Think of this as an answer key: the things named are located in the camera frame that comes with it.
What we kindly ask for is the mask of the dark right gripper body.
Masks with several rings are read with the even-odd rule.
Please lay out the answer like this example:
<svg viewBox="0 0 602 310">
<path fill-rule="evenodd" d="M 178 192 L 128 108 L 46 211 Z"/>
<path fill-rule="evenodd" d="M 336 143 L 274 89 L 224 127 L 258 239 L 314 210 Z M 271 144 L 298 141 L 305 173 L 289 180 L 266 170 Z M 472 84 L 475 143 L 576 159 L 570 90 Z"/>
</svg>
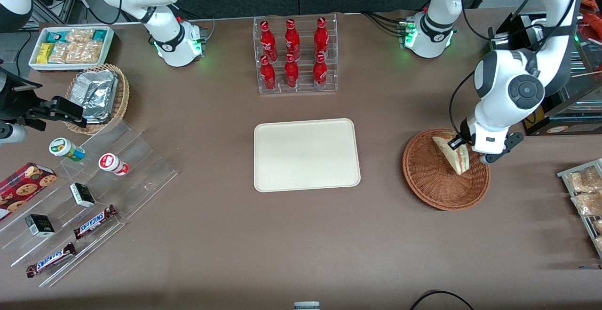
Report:
<svg viewBox="0 0 602 310">
<path fill-rule="evenodd" d="M 1 68 L 1 74 L 4 75 L 0 94 L 1 120 L 9 124 L 26 124 L 28 110 L 40 107 L 43 102 L 34 92 L 43 85 L 23 79 L 4 68 Z"/>
</svg>

